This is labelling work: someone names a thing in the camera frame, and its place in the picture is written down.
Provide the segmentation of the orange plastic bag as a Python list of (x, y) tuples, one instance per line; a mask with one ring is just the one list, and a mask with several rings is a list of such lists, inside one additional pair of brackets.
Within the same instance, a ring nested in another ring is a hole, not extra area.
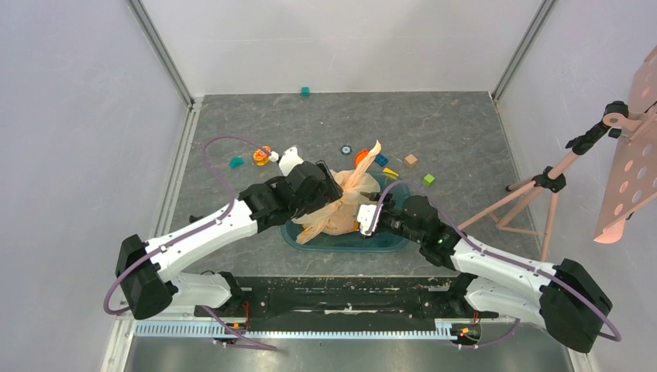
[(358, 229), (359, 223), (356, 221), (356, 215), (359, 207), (372, 204), (368, 198), (362, 195), (362, 192), (377, 193), (381, 191), (377, 180), (367, 173), (376, 156), (380, 154), (381, 148), (382, 146), (377, 140), (373, 148), (353, 170), (340, 172), (330, 170), (331, 175), (342, 188), (342, 197), (316, 212), (293, 219), (293, 223), (302, 227), (302, 231), (296, 237), (296, 243), (306, 244), (322, 233), (341, 236)]

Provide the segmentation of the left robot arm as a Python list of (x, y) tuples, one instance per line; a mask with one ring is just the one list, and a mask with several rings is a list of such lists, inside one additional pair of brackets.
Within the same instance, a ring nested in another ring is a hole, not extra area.
[(185, 268), (216, 250), (316, 212), (342, 197), (342, 188), (319, 161), (303, 161), (282, 176), (250, 185), (217, 212), (165, 236), (143, 241), (134, 234), (119, 248), (116, 284), (137, 320), (171, 306), (208, 306), (223, 315), (243, 307), (228, 274), (186, 274)]

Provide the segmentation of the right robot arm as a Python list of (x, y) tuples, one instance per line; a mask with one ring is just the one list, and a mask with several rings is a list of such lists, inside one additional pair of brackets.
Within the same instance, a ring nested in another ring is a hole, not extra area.
[(391, 233), (416, 242), (430, 264), (458, 272), (447, 296), (453, 314), (509, 315), (580, 353), (603, 335), (613, 305), (582, 264), (538, 262), (488, 246), (443, 222), (425, 196), (412, 195), (400, 208), (380, 192), (362, 196), (356, 217), (362, 235)]

